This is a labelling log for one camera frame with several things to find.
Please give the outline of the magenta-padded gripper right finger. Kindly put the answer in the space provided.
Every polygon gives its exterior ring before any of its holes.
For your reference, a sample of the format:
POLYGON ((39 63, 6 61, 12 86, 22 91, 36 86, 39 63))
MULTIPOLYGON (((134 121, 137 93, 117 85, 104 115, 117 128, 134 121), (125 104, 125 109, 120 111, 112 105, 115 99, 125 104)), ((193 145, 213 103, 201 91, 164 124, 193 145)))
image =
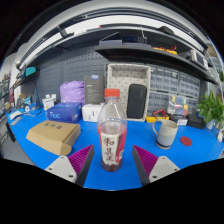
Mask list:
POLYGON ((180 170, 168 157, 157 157, 136 145, 132 147, 132 156, 142 186, 153 183, 180 170))

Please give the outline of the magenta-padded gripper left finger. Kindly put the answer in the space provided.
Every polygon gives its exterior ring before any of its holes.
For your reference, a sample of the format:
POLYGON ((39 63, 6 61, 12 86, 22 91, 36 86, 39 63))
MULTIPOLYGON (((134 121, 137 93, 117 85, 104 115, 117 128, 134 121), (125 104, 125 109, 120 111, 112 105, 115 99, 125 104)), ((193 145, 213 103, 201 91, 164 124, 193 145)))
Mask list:
POLYGON ((46 171, 83 186, 94 156, 94 146, 87 146, 70 156, 59 156, 46 171))

